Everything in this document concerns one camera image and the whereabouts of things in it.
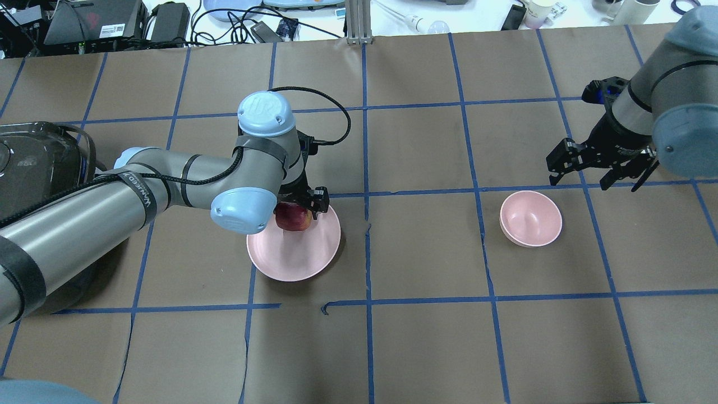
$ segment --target apple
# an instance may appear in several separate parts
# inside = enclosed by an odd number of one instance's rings
[[[312,212],[292,202],[279,202],[274,208],[276,225],[287,231],[303,231],[312,224]]]

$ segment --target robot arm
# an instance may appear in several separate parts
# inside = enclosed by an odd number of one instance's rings
[[[276,92],[251,94],[238,117],[231,159],[129,149],[89,187],[3,226],[1,324],[32,312],[170,206],[209,209],[215,223],[241,234],[264,230],[278,202],[326,212],[327,190],[309,188],[304,164],[318,144],[335,142],[298,132],[289,103]]]
[[[583,143],[562,140],[546,157],[552,185],[572,171],[609,168],[601,179],[641,179],[661,161],[685,177],[718,175],[718,6],[686,13],[628,81],[593,81],[583,101],[606,113]]]

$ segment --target pink plate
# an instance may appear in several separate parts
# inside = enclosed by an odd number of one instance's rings
[[[501,205],[501,230],[522,247],[541,247],[561,233],[563,219],[559,207],[542,193],[520,190]]]
[[[247,251],[257,269],[268,277],[296,282],[321,272],[332,261],[341,239],[339,217],[330,206],[304,231],[286,231],[274,215],[258,234],[247,236]]]

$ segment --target sticker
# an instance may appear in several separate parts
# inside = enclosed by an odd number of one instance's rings
[[[125,24],[103,25],[100,38],[121,37],[125,33]]]

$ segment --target electronic device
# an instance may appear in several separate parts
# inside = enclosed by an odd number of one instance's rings
[[[272,6],[280,10],[286,9],[303,9],[313,10],[321,9],[326,6],[344,6],[344,0],[264,0],[264,5]]]
[[[48,55],[112,52],[142,38],[147,8],[142,0],[59,1],[50,21]]]
[[[152,27],[152,42],[171,42],[185,38],[190,23],[190,9],[184,3],[165,3],[157,6],[157,18]]]
[[[508,15],[501,26],[501,30],[510,31],[512,29],[518,29],[525,15],[526,7],[514,4],[511,6],[511,10],[508,11]]]
[[[267,43],[267,42],[282,42],[282,38],[276,34],[276,32],[272,31],[270,27],[267,26],[267,24],[264,24],[263,21],[260,21],[250,28],[252,31],[252,36],[254,39],[259,41],[260,43]]]

